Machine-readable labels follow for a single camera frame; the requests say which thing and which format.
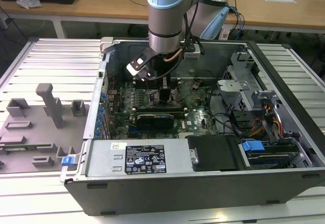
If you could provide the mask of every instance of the barcode label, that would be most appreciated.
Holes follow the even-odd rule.
[[[156,166],[156,169],[165,169],[165,165],[158,165],[158,166]]]
[[[111,149],[125,149],[127,143],[112,143]]]

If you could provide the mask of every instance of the blue tab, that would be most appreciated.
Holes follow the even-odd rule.
[[[74,156],[65,156],[65,157],[62,158],[61,166],[63,166],[63,167],[73,166],[74,161],[75,161]]]
[[[242,143],[242,146],[245,151],[265,151],[262,141],[259,140],[247,140]]]

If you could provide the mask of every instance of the sticker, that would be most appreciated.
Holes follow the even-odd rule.
[[[111,149],[125,149],[127,143],[112,143]]]
[[[126,146],[125,173],[166,173],[166,159],[163,145]]]

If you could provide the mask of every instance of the wooden desk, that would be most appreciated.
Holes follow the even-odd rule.
[[[297,3],[237,0],[238,11],[245,17],[244,29],[325,33],[325,0],[295,0]],[[229,14],[224,29],[236,23]]]
[[[147,5],[146,0],[132,0]],[[325,0],[295,0],[296,4],[265,0],[237,0],[238,10],[245,17],[244,29],[325,33]],[[146,24],[148,8],[129,0],[76,0],[73,5],[42,3],[37,9],[24,9],[15,2],[0,1],[2,8],[13,18],[51,20],[58,38],[65,38],[62,21]],[[224,30],[236,23],[229,14]]]

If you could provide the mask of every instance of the yellow wire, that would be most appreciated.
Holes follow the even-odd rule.
[[[281,128],[281,127],[280,127],[280,123],[279,123],[278,121],[276,121],[276,120],[273,120],[273,122],[275,122],[275,123],[278,125],[278,128],[279,128],[279,135],[282,136],[282,135],[281,135],[281,131],[280,131],[280,128]]]
[[[264,130],[264,127],[260,127],[258,130],[256,130],[254,133],[252,133],[251,135],[249,135],[250,137],[260,133],[262,130]]]

